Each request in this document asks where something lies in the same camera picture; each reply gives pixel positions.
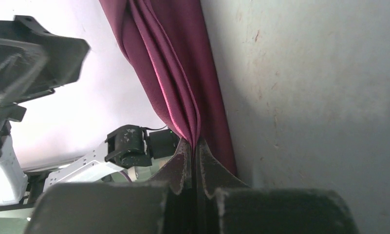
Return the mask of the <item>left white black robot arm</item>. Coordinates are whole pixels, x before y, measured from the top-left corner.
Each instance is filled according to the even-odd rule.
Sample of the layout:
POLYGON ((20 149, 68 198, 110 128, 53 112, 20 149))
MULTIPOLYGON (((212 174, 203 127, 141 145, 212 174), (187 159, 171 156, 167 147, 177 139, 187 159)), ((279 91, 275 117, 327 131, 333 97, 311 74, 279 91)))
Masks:
POLYGON ((31 16, 0 20, 0 206, 19 204, 29 183, 11 136, 11 122, 26 113, 21 104, 78 81, 89 49, 84 39, 54 35, 31 16))

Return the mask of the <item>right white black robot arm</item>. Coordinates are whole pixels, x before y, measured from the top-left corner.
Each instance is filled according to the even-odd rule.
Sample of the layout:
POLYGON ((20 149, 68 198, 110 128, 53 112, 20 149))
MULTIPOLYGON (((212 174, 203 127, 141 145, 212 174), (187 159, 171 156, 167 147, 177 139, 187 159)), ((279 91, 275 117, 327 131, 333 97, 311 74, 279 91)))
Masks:
POLYGON ((184 229, 195 225, 200 198, 211 199, 217 188, 245 186, 216 160, 203 139, 192 148, 170 129, 125 125, 108 134, 92 152, 50 173, 43 189, 63 183, 92 183, 116 172, 125 174, 130 185, 139 180, 167 183, 166 215, 184 229))

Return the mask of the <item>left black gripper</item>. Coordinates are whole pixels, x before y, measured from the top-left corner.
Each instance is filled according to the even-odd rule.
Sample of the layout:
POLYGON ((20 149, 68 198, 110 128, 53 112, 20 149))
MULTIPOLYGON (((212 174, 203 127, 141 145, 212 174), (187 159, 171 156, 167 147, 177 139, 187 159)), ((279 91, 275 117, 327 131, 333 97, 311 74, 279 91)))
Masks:
POLYGON ((90 50, 84 39, 50 33, 33 17, 0 20, 0 119, 20 122, 20 104, 78 81, 90 50))

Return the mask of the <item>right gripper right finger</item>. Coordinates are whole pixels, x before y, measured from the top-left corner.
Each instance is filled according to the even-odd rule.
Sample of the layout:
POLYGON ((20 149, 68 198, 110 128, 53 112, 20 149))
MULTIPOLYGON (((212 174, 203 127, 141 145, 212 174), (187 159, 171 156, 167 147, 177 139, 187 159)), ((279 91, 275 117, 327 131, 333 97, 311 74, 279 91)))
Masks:
POLYGON ((206 140, 200 138, 195 153, 197 198, 197 233, 219 234, 219 212, 215 193, 218 188, 247 188, 243 181, 229 172, 212 154, 206 140))

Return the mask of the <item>maroon satin cloth napkin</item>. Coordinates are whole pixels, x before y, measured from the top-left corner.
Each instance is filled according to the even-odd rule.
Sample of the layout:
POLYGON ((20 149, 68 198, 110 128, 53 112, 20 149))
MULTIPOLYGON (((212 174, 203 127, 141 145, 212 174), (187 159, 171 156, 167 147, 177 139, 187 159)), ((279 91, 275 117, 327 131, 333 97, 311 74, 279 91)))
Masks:
POLYGON ((223 98, 198 0, 102 0, 114 37, 158 117, 195 147, 203 137, 236 175, 223 98))

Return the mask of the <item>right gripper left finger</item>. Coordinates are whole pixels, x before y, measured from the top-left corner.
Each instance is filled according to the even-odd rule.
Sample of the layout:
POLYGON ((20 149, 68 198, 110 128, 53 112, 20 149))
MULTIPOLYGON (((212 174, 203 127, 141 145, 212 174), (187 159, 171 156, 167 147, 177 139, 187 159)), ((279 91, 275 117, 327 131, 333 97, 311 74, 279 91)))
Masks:
POLYGON ((160 234, 189 234, 192 219, 191 146, 180 139, 172 158, 149 178, 149 182, 167 185, 158 221, 160 234))

